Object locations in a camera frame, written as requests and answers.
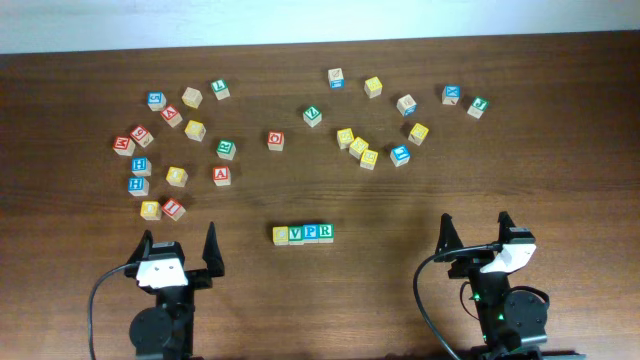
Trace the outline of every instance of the wooden block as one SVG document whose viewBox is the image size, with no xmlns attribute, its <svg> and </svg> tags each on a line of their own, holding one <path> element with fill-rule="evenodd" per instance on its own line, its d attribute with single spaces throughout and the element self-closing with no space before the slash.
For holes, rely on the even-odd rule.
<svg viewBox="0 0 640 360">
<path fill-rule="evenodd" d="M 302 226 L 289 226 L 289 245 L 304 245 Z"/>
<path fill-rule="evenodd" d="M 162 212 L 167 214 L 170 218 L 175 221 L 178 221 L 187 212 L 184 206 L 180 205 L 178 201 L 173 198 L 169 198 L 167 202 L 162 206 Z"/>
<path fill-rule="evenodd" d="M 396 167 L 408 163 L 409 159 L 411 159 L 411 153 L 409 153 L 409 149 L 406 146 L 400 145 L 391 149 L 391 161 Z"/>
<path fill-rule="evenodd" d="M 160 220 L 162 218 L 160 204 L 157 201 L 143 201 L 140 207 L 140 216 L 145 220 Z"/>
<path fill-rule="evenodd" d="M 142 147 L 147 147 L 153 141 L 153 136 L 151 136 L 149 130 L 142 127 L 142 125 L 138 125 L 133 129 L 131 137 Z"/>
<path fill-rule="evenodd" d="M 147 158 L 134 158 L 131 161 L 131 171 L 135 176 L 151 176 L 151 162 Z"/>
<path fill-rule="evenodd" d="M 442 91 L 442 104 L 443 105 L 455 105 L 460 100 L 460 86 L 447 85 Z"/>
<path fill-rule="evenodd" d="M 369 148 L 369 143 L 362 140 L 360 136 L 358 136 L 351 145 L 349 145 L 349 154 L 353 155 L 356 159 L 360 160 L 362 158 L 362 154 L 365 150 Z"/>
<path fill-rule="evenodd" d="M 332 89 L 344 88 L 344 76 L 341 68 L 329 70 L 329 86 Z"/>
<path fill-rule="evenodd" d="M 273 244 L 289 245 L 289 227 L 276 226 L 273 228 Z"/>
<path fill-rule="evenodd" d="M 167 106 L 164 110 L 162 110 L 160 115 L 162 115 L 162 118 L 171 127 L 176 127 L 176 125 L 182 122 L 182 115 L 180 115 L 178 110 L 176 110 L 173 105 Z"/>
<path fill-rule="evenodd" d="M 133 196 L 149 195 L 149 182 L 143 177 L 129 178 L 129 192 Z"/>
<path fill-rule="evenodd" d="M 124 136 L 116 137 L 116 141 L 113 142 L 113 150 L 123 156 L 133 155 L 133 150 L 136 149 L 136 144 L 130 138 Z"/>
<path fill-rule="evenodd" d="M 213 89 L 213 93 L 215 94 L 218 100 L 226 99 L 231 96 L 229 93 L 229 87 L 227 86 L 227 82 L 223 79 L 216 80 L 211 83 L 211 89 Z"/>
<path fill-rule="evenodd" d="M 317 107 L 311 106 L 302 114 L 302 120 L 309 126 L 314 127 L 322 121 L 322 113 Z"/>
<path fill-rule="evenodd" d="M 302 227 L 302 240 L 305 244 L 317 244 L 318 225 L 304 225 Z"/>
<path fill-rule="evenodd" d="M 409 133 L 409 141 L 420 146 L 422 144 L 422 141 L 424 141 L 424 138 L 427 137 L 428 133 L 429 129 L 427 129 L 427 127 L 423 126 L 422 124 L 416 123 L 415 125 L 413 125 L 413 129 L 411 129 L 411 133 Z"/>
<path fill-rule="evenodd" d="M 202 94 L 199 90 L 188 87 L 182 95 L 182 102 L 189 107 L 197 109 L 202 102 Z"/>
<path fill-rule="evenodd" d="M 318 242 L 320 244 L 333 243 L 333 224 L 318 225 Z"/>
<path fill-rule="evenodd" d="M 416 111 L 416 107 L 418 104 L 413 100 L 411 95 L 405 95 L 398 99 L 398 103 L 396 104 L 396 108 L 400 111 L 402 116 L 408 116 L 413 114 Z"/>
<path fill-rule="evenodd" d="M 160 111 L 167 105 L 167 98 L 159 91 L 150 92 L 147 95 L 147 105 L 152 111 Z"/>
<path fill-rule="evenodd" d="M 184 129 L 184 133 L 187 134 L 187 137 L 191 140 L 202 141 L 204 134 L 207 133 L 207 129 L 205 129 L 203 123 L 189 120 L 187 127 Z"/>
<path fill-rule="evenodd" d="M 218 149 L 216 150 L 221 159 L 233 160 L 236 155 L 236 144 L 229 140 L 220 140 Z"/>
<path fill-rule="evenodd" d="M 489 107 L 489 101 L 481 97 L 476 97 L 475 100 L 473 100 L 473 103 L 471 103 L 471 106 L 469 106 L 469 111 L 467 111 L 467 114 L 473 116 L 476 119 L 480 119 L 480 116 L 484 114 L 484 112 L 487 110 L 487 107 Z"/>
<path fill-rule="evenodd" d="M 284 133 L 269 131 L 269 138 L 267 139 L 267 146 L 271 151 L 284 150 Z"/>
<path fill-rule="evenodd" d="M 213 182 L 216 186 L 231 185 L 231 171 L 228 166 L 216 166 L 213 168 Z"/>
<path fill-rule="evenodd" d="M 360 160 L 360 167 L 373 170 L 376 167 L 376 161 L 378 160 L 378 152 L 373 150 L 365 150 L 362 153 L 362 159 Z"/>
<path fill-rule="evenodd" d="M 369 99 L 382 94 L 382 83 L 380 82 L 380 79 L 378 79 L 378 77 L 375 76 L 365 81 L 364 92 L 367 93 L 367 96 L 369 96 Z"/>
<path fill-rule="evenodd" d="M 340 150 L 346 149 L 353 142 L 353 132 L 351 128 L 338 130 L 338 146 Z"/>
<path fill-rule="evenodd" d="M 188 178 L 189 175 L 187 175 L 184 169 L 172 166 L 167 172 L 167 182 L 171 184 L 171 186 L 184 187 L 187 184 Z"/>
</svg>

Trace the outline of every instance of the brown tabletop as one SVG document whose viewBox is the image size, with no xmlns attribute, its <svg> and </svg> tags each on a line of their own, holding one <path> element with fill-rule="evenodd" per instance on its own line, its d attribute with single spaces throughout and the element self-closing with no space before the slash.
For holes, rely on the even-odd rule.
<svg viewBox="0 0 640 360">
<path fill-rule="evenodd" d="M 217 225 L 227 274 L 196 293 L 195 353 L 219 358 L 381 358 L 442 351 L 416 307 L 411 281 L 449 213 L 465 245 L 495 241 L 498 213 L 529 227 L 538 249 L 512 285 L 547 291 L 546 350 L 594 359 L 640 354 L 640 34 L 471 37 L 337 44 L 183 48 L 0 57 L 0 355 L 86 359 L 89 291 L 124 263 L 145 229 L 179 241 L 187 269 Z M 330 90 L 341 67 L 345 88 Z M 378 76 L 369 99 L 364 80 Z M 214 97 L 224 78 L 231 97 Z M 462 100 L 444 106 L 445 84 Z M 181 101 L 199 89 L 200 108 Z M 162 91 L 185 121 L 146 105 Z M 397 99 L 417 111 L 403 118 Z M 475 96 L 490 101 L 480 120 Z M 322 122 L 310 128 L 302 110 Z M 184 134 L 206 126 L 203 142 Z M 421 146 L 407 128 L 430 129 Z M 111 145 L 136 125 L 155 140 L 150 194 L 127 191 L 131 158 Z M 380 153 L 374 171 L 339 150 L 351 127 Z M 284 152 L 266 134 L 285 134 Z M 215 153 L 236 142 L 233 161 Z M 389 148 L 405 144 L 396 168 Z M 216 187 L 212 167 L 232 185 Z M 165 181 L 186 169 L 185 188 Z M 145 200 L 174 197 L 187 213 L 145 221 Z M 271 227 L 335 224 L 335 243 L 275 247 Z M 482 344 L 447 264 L 422 275 L 424 304 L 456 349 Z M 122 275 L 98 291 L 98 359 L 131 359 L 128 329 L 154 299 Z"/>
</svg>

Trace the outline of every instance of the black cable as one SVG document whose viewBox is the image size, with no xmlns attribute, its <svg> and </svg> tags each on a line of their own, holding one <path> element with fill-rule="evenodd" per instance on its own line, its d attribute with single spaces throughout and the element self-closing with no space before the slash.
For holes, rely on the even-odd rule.
<svg viewBox="0 0 640 360">
<path fill-rule="evenodd" d="M 467 309 L 467 306 L 464 304 L 464 301 L 462 300 L 462 295 L 464 295 L 464 288 L 469 284 L 471 284 L 471 283 L 468 282 L 468 281 L 465 281 L 465 282 L 462 283 L 462 286 L 460 286 L 460 305 L 462 305 L 462 308 L 464 309 L 464 311 L 467 312 L 467 314 L 469 314 L 469 316 L 471 316 L 472 318 L 480 321 L 480 319 L 478 319 L 475 315 L 473 315 L 471 312 L 469 312 L 469 309 Z"/>
<path fill-rule="evenodd" d="M 427 323 L 427 325 L 429 325 L 429 327 L 431 328 L 431 331 L 433 331 L 433 334 L 436 336 L 438 341 L 440 341 L 440 343 L 445 348 L 445 350 L 447 350 L 449 355 L 451 355 L 451 357 L 454 358 L 455 360 L 462 360 L 462 359 L 455 353 L 455 351 L 453 351 L 453 349 L 451 348 L 451 346 L 449 346 L 449 344 L 444 339 L 444 337 L 442 337 L 442 334 L 440 334 L 440 332 L 438 331 L 436 326 L 431 321 L 431 318 L 429 318 L 429 315 L 427 315 L 427 311 L 424 309 L 424 306 L 422 306 L 422 301 L 420 300 L 420 294 L 418 293 L 418 277 L 420 276 L 420 273 L 422 272 L 422 269 L 428 263 L 430 263 L 431 261 L 433 261 L 435 259 L 447 256 L 447 255 L 460 254 L 460 253 L 465 253 L 465 252 L 469 252 L 469 251 L 497 250 L 499 248 L 499 246 L 500 245 L 498 245 L 498 244 L 487 244 L 487 245 L 470 246 L 470 247 L 461 248 L 461 249 L 453 249 L 453 250 L 439 252 L 437 254 L 429 256 L 425 261 L 423 261 L 420 264 L 420 266 L 418 266 L 418 269 L 416 270 L 415 275 L 413 275 L 413 296 L 415 296 L 415 298 L 416 298 L 416 303 L 418 304 L 418 309 L 420 309 L 420 313 L 422 314 L 422 317 L 424 318 L 424 321 Z"/>
<path fill-rule="evenodd" d="M 93 351 L 93 298 L 96 296 L 96 291 L 98 291 L 98 287 L 100 286 L 100 284 L 102 284 L 102 282 L 105 281 L 109 276 L 134 266 L 136 265 L 125 264 L 125 265 L 118 266 L 117 268 L 102 275 L 100 279 L 96 281 L 96 284 L 93 285 L 93 290 L 91 290 L 91 295 L 89 295 L 89 307 L 87 309 L 87 313 L 88 313 L 87 320 L 89 323 L 89 355 L 91 356 L 91 360 L 96 360 L 96 354 Z"/>
</svg>

